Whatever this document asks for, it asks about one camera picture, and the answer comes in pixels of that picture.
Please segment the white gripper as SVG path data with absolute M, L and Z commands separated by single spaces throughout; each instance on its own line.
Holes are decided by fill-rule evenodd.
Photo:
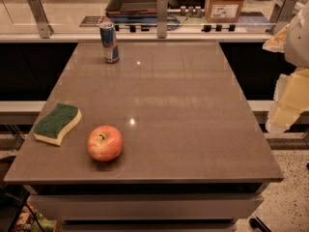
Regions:
M 287 131 L 300 115 L 309 108 L 309 4 L 306 4 L 271 39 L 263 50 L 285 52 L 287 62 L 300 67 L 290 74 L 281 74 L 277 80 L 267 115 L 266 129 L 270 133 Z

